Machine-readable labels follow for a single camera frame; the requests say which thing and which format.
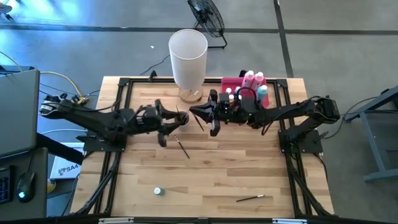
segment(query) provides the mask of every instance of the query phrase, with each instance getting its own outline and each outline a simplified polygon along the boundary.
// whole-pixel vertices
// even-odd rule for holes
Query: computer mouse
[[[35,173],[26,172],[21,175],[17,184],[17,198],[20,202],[26,203],[32,200],[35,195]]]

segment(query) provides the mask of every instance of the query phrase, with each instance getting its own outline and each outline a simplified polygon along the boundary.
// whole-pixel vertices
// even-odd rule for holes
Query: wooden table
[[[97,108],[114,103],[119,78],[104,77]],[[307,99],[303,79],[288,78],[287,82],[291,102]],[[207,101],[210,89],[220,91],[220,88],[219,83],[203,84],[201,103]],[[269,88],[269,97],[269,107],[275,107],[273,88]],[[180,111],[191,106],[178,98],[178,87],[174,83],[136,83],[130,108],[154,105],[156,99],[161,99],[165,108],[172,111],[175,105]],[[299,124],[304,119],[296,118],[295,122]],[[265,136],[261,136],[261,130],[246,125],[221,124],[217,137],[210,137],[210,124],[201,123],[205,132],[191,119],[186,131],[178,129],[172,133],[178,136],[191,159],[172,135],[167,138],[166,148],[158,145],[157,133],[129,137],[119,166],[112,216],[293,217],[285,158],[277,138],[279,123],[275,122]],[[83,161],[71,211],[81,208],[97,187],[103,157],[103,152],[96,152]],[[322,164],[312,154],[302,157],[309,189],[324,208],[333,213]],[[155,195],[155,187],[165,189],[164,196]],[[304,211],[301,190],[297,192]],[[266,196],[236,202],[262,194]],[[107,195],[108,189],[105,189],[103,207]]]

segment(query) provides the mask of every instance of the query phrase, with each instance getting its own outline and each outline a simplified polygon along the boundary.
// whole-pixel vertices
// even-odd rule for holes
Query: concrete floor
[[[195,22],[183,0],[14,0],[16,22],[115,27],[191,27]],[[273,0],[214,0],[226,28],[277,29]],[[280,0],[286,29],[397,30],[395,0]],[[112,12],[104,9],[113,8]],[[8,24],[4,18],[0,23]],[[20,65],[67,74],[89,93],[103,76],[137,75],[168,54],[171,32],[68,32],[0,30],[0,49]],[[208,76],[236,76],[241,69],[286,77],[279,34],[227,33],[224,50],[208,52]],[[210,44],[221,43],[209,37]],[[308,96],[330,95],[345,112],[356,102],[377,96],[398,83],[397,35],[287,35],[295,77],[304,78]],[[1,65],[9,65],[0,58]],[[157,66],[171,75],[170,59]],[[73,87],[60,77],[42,75],[41,82],[65,91]],[[51,94],[60,92],[41,87]],[[94,107],[96,100],[90,103]],[[333,132],[338,127],[322,125]],[[38,132],[80,128],[62,120],[39,117]],[[79,133],[53,133],[62,142]],[[322,142],[335,213],[341,217],[398,221],[398,180],[364,183],[377,170],[359,121],[344,124],[340,133]],[[70,189],[71,183],[62,184]],[[68,194],[49,199],[48,214],[60,215]]]

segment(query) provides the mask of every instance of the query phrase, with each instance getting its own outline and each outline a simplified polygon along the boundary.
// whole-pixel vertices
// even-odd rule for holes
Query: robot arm
[[[300,103],[265,109],[259,102],[254,102],[253,97],[248,96],[242,97],[241,100],[235,96],[234,102],[230,103],[227,93],[217,95],[216,90],[210,91],[207,103],[192,106],[190,111],[206,123],[212,123],[211,136],[218,134],[220,121],[226,124],[246,123],[253,129],[258,129],[274,121],[308,116],[302,124],[292,127],[296,129],[297,134],[293,134],[291,139],[295,139],[323,123],[333,124],[340,118],[336,101],[329,97],[316,96]]]
[[[163,119],[174,119],[178,113],[169,111],[155,100],[155,106],[141,106],[137,111],[120,109],[109,113],[93,110],[66,99],[67,95],[45,97],[40,115],[50,119],[66,119],[97,134],[108,144],[115,144],[125,135],[158,131],[158,141],[166,146],[164,136],[180,126],[180,123],[163,123]]]

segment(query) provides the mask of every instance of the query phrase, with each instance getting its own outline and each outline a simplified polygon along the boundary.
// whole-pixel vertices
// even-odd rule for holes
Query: white lampshade
[[[169,40],[170,59],[176,84],[199,90],[206,76],[207,39],[199,31],[183,29]]]

